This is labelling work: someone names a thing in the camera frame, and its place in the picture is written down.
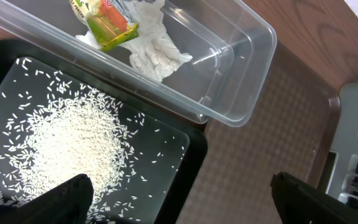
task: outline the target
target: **pile of rice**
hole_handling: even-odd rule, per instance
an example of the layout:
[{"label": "pile of rice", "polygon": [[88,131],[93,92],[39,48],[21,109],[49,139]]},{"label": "pile of rice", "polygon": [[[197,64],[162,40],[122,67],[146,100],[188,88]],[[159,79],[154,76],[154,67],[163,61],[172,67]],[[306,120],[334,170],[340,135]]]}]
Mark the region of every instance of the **pile of rice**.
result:
[{"label": "pile of rice", "polygon": [[97,214],[98,202],[121,186],[126,159],[134,148],[126,141],[136,133],[120,124],[115,99],[87,86],[89,92],[74,99],[49,101],[28,114],[32,134],[11,147],[19,151],[9,163],[19,171],[25,198],[20,204],[44,194],[68,179],[87,174],[94,187],[93,205],[88,219]]}]

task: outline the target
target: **plastic wrapper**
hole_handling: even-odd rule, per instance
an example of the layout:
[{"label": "plastic wrapper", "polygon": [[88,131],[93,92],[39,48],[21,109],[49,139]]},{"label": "plastic wrapper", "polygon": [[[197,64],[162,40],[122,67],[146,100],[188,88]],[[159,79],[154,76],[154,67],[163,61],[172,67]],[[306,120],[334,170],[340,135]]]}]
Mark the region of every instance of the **plastic wrapper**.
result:
[{"label": "plastic wrapper", "polygon": [[139,23],[133,20],[122,0],[70,0],[70,4],[102,51],[139,36]]}]

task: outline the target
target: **black plastic tray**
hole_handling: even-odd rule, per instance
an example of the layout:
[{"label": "black plastic tray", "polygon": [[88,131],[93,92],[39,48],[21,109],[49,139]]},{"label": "black plastic tray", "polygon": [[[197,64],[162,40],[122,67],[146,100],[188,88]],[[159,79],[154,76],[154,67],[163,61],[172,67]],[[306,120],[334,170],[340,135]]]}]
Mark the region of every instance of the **black plastic tray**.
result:
[{"label": "black plastic tray", "polygon": [[[147,211],[147,214],[150,214],[149,217],[144,219],[144,222],[141,223],[175,223],[177,217],[179,216],[180,210],[186,200],[186,197],[191,189],[191,186],[196,178],[196,175],[201,167],[203,159],[205,158],[207,151],[207,142],[203,133],[198,131],[197,129],[185,124],[183,122],[178,121],[175,118],[161,112],[158,109],[151,107],[150,105],[134,98],[127,93],[124,93],[120,90],[113,88],[116,86],[111,80],[105,77],[101,77],[97,74],[90,75],[82,71],[82,69],[78,68],[76,65],[67,62],[66,60],[57,57],[50,52],[41,49],[35,45],[32,45],[28,42],[24,42],[23,40],[18,39],[4,39],[0,40],[0,85],[5,80],[6,75],[11,72],[11,68],[14,65],[17,58],[29,57],[39,60],[40,62],[52,67],[56,70],[61,70],[63,73],[68,74],[72,78],[79,80],[83,83],[89,84],[97,89],[117,98],[124,102],[124,105],[128,105],[120,111],[121,116],[134,116],[138,113],[138,111],[146,114],[147,119],[145,119],[145,123],[148,123],[148,127],[150,130],[161,128],[164,130],[161,136],[154,138],[153,136],[138,136],[139,138],[135,139],[131,142],[132,145],[137,149],[142,147],[143,144],[148,145],[148,148],[156,148],[158,145],[161,145],[161,142],[171,138],[171,135],[177,135],[177,140],[180,141],[179,144],[182,144],[188,147],[185,151],[185,156],[183,160],[179,163],[178,171],[173,175],[173,182],[167,189],[166,194],[161,194],[159,200],[163,201],[162,206],[159,211],[150,212]],[[32,89],[32,92],[37,91],[37,85],[29,86],[28,88]],[[148,148],[141,149],[138,151],[146,151]],[[155,166],[155,169],[148,170],[148,179],[153,179],[153,174],[158,172],[158,175],[164,173],[166,167]],[[166,177],[169,177],[172,172],[165,172]],[[158,177],[155,178],[155,183],[158,183]],[[150,190],[156,190],[156,187],[151,187]],[[128,194],[135,195],[134,192],[127,192]],[[128,220],[127,217],[124,219],[117,219],[119,223],[139,223],[134,220]]]}]

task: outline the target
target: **black tray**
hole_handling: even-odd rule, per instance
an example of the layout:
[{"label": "black tray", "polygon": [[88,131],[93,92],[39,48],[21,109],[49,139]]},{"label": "black tray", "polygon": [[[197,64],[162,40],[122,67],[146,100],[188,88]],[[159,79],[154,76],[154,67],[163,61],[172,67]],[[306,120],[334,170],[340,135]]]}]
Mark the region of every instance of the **black tray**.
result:
[{"label": "black tray", "polygon": [[[5,77],[7,76],[7,74],[11,73],[12,70],[18,69],[12,66],[15,65],[17,58],[22,57],[29,57],[33,61],[39,60],[40,62],[47,65],[45,67],[46,70],[48,69],[47,67],[61,70],[64,74],[68,74],[70,77],[74,78],[74,80],[79,80],[80,82],[89,84],[115,97],[116,99],[121,100],[122,102],[124,102],[125,105],[119,113],[121,121],[124,121],[125,117],[134,117],[139,112],[143,112],[144,114],[146,114],[145,126],[147,126],[150,130],[161,129],[162,134],[158,136],[145,136],[144,134],[141,136],[135,136],[134,140],[130,143],[135,147],[137,152],[146,152],[149,149],[156,148],[157,152],[152,152],[148,154],[149,157],[152,157],[153,154],[158,153],[158,147],[161,147],[161,145],[164,146],[164,144],[169,145],[170,142],[172,142],[172,144],[175,146],[178,146],[178,144],[183,145],[184,147],[187,146],[184,151],[179,152],[179,154],[177,155],[166,156],[167,159],[168,157],[171,157],[177,160],[180,158],[181,154],[185,152],[183,160],[178,162],[179,168],[177,172],[176,170],[172,172],[172,169],[169,169],[169,171],[167,171],[168,167],[164,167],[167,166],[163,165],[164,163],[161,163],[161,165],[156,164],[156,166],[154,166],[154,169],[150,169],[150,166],[145,165],[148,168],[148,174],[145,174],[145,176],[147,176],[148,180],[155,179],[155,181],[150,181],[151,184],[148,185],[148,187],[145,187],[142,186],[141,180],[137,180],[138,182],[136,182],[132,179],[131,182],[126,185],[126,179],[124,179],[124,181],[122,181],[122,192],[116,192],[114,198],[115,200],[120,200],[120,195],[136,195],[135,193],[139,190],[143,192],[150,192],[150,194],[153,195],[156,200],[155,203],[158,204],[159,201],[160,204],[162,202],[162,206],[157,206],[157,210],[155,210],[153,206],[149,206],[151,210],[147,210],[147,208],[144,207],[144,209],[141,211],[139,211],[139,209],[138,211],[135,211],[136,214],[143,217],[143,222],[140,223],[175,223],[177,217],[179,216],[180,210],[186,200],[186,197],[191,189],[191,186],[196,178],[196,175],[201,167],[203,159],[206,155],[208,147],[206,138],[204,137],[203,133],[189,126],[188,124],[182,123],[177,119],[172,118],[171,116],[161,112],[160,110],[151,107],[150,105],[138,100],[137,98],[134,98],[127,93],[113,88],[112,86],[116,88],[119,88],[119,86],[116,86],[110,79],[99,76],[97,74],[90,75],[89,73],[86,73],[82,69],[78,68],[76,65],[67,62],[60,57],[57,57],[56,55],[51,54],[44,49],[41,49],[28,42],[24,42],[18,39],[0,40],[0,87],[1,84],[4,85],[4,83],[6,83]],[[29,70],[32,70],[32,64],[30,63],[28,65]],[[34,99],[36,99],[37,92],[39,91],[36,81],[27,79],[26,82],[26,90],[32,92],[32,95],[34,95]],[[125,124],[128,125],[128,128],[131,125],[135,125],[134,123]],[[167,138],[172,138],[171,136],[176,136],[176,139],[172,139],[171,141],[164,143]],[[142,146],[147,146],[147,148],[140,150]],[[141,167],[143,167],[144,165],[138,165],[140,168],[137,169],[137,172],[139,173]],[[159,178],[161,175],[165,176],[165,178],[168,179],[170,178],[170,175],[172,175],[173,181],[171,186],[161,185],[161,181]],[[165,188],[167,189],[166,192],[164,191],[164,193],[158,194],[159,196],[155,197],[157,195],[156,191],[163,191],[163,189]],[[142,203],[149,205],[153,204],[153,202],[148,200],[144,200],[144,202]],[[117,211],[113,209],[114,202],[110,202],[109,204],[111,206],[111,211],[113,211],[113,213],[117,213]],[[117,221],[118,223],[139,223],[135,220],[128,220],[127,218],[127,216],[124,219],[117,218],[117,216],[112,216],[110,220]]]}]

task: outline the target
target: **gray machine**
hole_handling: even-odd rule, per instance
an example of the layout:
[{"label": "gray machine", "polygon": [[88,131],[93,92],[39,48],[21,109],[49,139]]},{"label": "gray machine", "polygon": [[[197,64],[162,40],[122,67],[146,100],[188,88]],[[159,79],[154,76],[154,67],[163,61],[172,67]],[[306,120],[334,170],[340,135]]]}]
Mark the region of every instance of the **gray machine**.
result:
[{"label": "gray machine", "polygon": [[326,193],[358,209],[358,84],[342,87],[341,118],[331,152],[336,154]]}]

